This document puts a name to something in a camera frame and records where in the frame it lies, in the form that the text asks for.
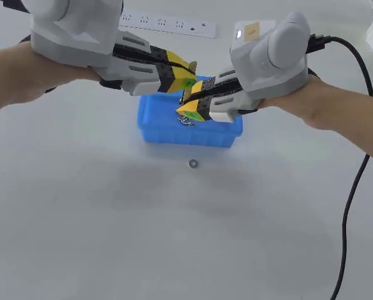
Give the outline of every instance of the white table surface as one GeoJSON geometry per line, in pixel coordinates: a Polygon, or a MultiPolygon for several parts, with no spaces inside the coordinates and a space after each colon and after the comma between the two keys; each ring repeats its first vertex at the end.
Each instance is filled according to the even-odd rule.
{"type": "MultiPolygon", "coordinates": [[[[354,43],[373,79],[366,0],[126,5],[217,22],[215,40],[134,31],[198,60],[202,75],[228,64],[235,21],[298,9],[313,32],[354,43]]],[[[0,5],[0,48],[28,28],[27,15],[0,5]]],[[[309,62],[325,81],[365,92],[344,48],[330,45],[309,62]]],[[[137,108],[123,92],[80,81],[0,112],[0,300],[329,298],[360,150],[277,109],[246,116],[229,150],[149,145],[137,108]]],[[[339,299],[373,299],[373,161],[348,233],[339,299]]]]}

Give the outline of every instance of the fingers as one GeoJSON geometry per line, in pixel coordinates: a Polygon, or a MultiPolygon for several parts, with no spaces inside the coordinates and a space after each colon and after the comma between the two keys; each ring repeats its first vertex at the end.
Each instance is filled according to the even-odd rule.
{"type": "Polygon", "coordinates": [[[275,106],[274,99],[264,99],[258,106],[257,109],[269,108],[275,106]]]}

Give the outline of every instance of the power cord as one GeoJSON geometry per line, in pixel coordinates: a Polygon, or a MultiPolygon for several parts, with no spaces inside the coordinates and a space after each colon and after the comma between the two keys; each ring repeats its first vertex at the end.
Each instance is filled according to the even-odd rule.
{"type": "MultiPolygon", "coordinates": [[[[309,45],[307,49],[307,53],[316,52],[318,50],[324,49],[325,45],[331,42],[339,43],[341,45],[344,45],[348,50],[355,56],[357,62],[359,63],[360,70],[362,70],[365,83],[367,86],[367,91],[369,93],[369,96],[373,97],[373,85],[372,81],[369,75],[369,72],[366,68],[366,65],[362,59],[362,56],[360,56],[358,50],[348,41],[345,39],[342,39],[341,37],[336,36],[316,36],[311,35],[309,39],[309,45]]],[[[342,281],[344,280],[344,274],[345,274],[345,265],[347,261],[347,222],[348,222],[348,215],[349,215],[349,209],[352,204],[352,200],[354,199],[355,192],[357,189],[357,186],[359,185],[360,179],[362,178],[362,175],[364,173],[364,170],[367,166],[367,163],[369,162],[370,156],[368,154],[365,155],[362,165],[360,166],[360,169],[355,177],[355,181],[352,185],[352,188],[349,193],[349,197],[347,200],[347,204],[345,205],[344,210],[344,216],[342,218],[342,257],[341,257],[341,265],[339,269],[339,275],[337,284],[335,285],[334,292],[331,295],[330,300],[336,300],[338,293],[341,289],[342,281]]]]}

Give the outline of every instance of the black cable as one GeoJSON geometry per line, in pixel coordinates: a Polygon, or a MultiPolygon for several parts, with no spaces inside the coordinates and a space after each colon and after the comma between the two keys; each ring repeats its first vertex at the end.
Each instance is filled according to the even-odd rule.
{"type": "MultiPolygon", "coordinates": [[[[360,69],[362,70],[367,90],[369,92],[369,95],[373,97],[373,85],[372,81],[369,75],[369,72],[366,68],[366,65],[360,56],[359,52],[356,50],[356,48],[346,41],[345,39],[342,39],[340,37],[335,37],[335,36],[330,36],[330,37],[324,37],[324,42],[325,43],[330,43],[330,42],[336,42],[339,44],[344,45],[346,48],[349,49],[349,51],[355,56],[357,62],[359,63],[360,69]]],[[[347,222],[348,222],[348,215],[349,215],[349,209],[352,204],[352,200],[354,199],[355,192],[357,189],[357,186],[359,184],[359,181],[363,175],[363,172],[367,166],[367,163],[369,162],[370,156],[368,154],[365,155],[364,160],[362,162],[362,165],[360,166],[360,169],[355,177],[355,181],[352,185],[352,189],[350,190],[349,197],[347,204],[345,205],[345,210],[344,210],[344,217],[342,218],[342,258],[341,258],[341,266],[339,270],[339,275],[338,275],[338,280],[337,284],[335,285],[334,292],[332,293],[331,299],[330,300],[335,300],[337,299],[338,293],[341,289],[342,281],[344,280],[344,274],[345,274],[345,265],[346,265],[346,260],[347,260],[347,222]]]]}

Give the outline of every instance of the human arm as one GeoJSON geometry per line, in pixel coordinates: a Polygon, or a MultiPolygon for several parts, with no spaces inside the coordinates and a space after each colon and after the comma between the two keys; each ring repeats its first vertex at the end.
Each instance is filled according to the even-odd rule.
{"type": "Polygon", "coordinates": [[[30,102],[76,79],[100,80],[91,69],[65,66],[34,53],[29,42],[0,50],[0,109],[30,102]]]}
{"type": "Polygon", "coordinates": [[[266,99],[260,108],[275,106],[317,129],[339,133],[373,157],[373,97],[330,86],[314,76],[299,91],[266,99]]]}

